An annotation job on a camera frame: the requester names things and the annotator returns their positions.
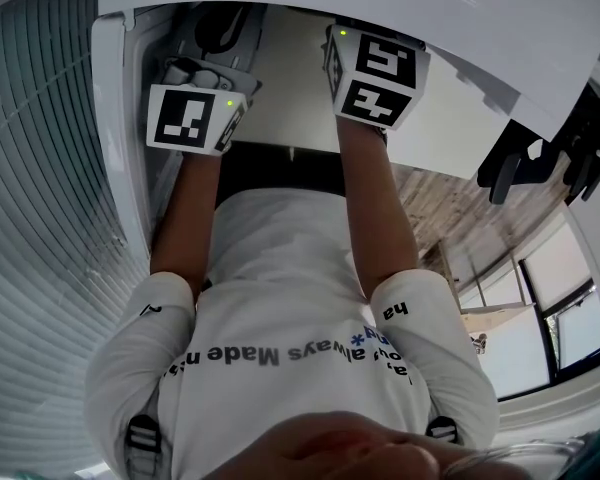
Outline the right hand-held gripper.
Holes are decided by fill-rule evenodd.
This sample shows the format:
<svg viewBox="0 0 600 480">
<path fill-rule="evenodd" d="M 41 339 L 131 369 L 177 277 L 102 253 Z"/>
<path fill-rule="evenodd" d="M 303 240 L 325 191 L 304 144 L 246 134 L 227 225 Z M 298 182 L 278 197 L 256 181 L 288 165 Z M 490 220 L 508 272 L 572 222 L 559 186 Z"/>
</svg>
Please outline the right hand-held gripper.
<svg viewBox="0 0 600 480">
<path fill-rule="evenodd" d="M 324 70 L 337 116 L 399 128 L 421 100 L 430 54 L 417 41 L 332 24 Z"/>
</svg>

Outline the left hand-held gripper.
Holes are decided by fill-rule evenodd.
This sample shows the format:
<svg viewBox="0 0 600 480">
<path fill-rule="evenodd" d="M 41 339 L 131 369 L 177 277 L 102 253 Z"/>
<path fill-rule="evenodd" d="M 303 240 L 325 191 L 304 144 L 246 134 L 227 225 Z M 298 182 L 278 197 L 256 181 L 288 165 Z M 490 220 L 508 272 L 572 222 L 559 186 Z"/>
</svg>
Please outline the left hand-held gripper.
<svg viewBox="0 0 600 480">
<path fill-rule="evenodd" d="M 225 154 L 261 87 L 247 72 L 265 15 L 265 4 L 247 2 L 203 2 L 188 13 L 178 30 L 185 50 L 208 54 L 216 64 L 186 56 L 166 60 L 162 80 L 149 92 L 147 146 Z"/>
</svg>

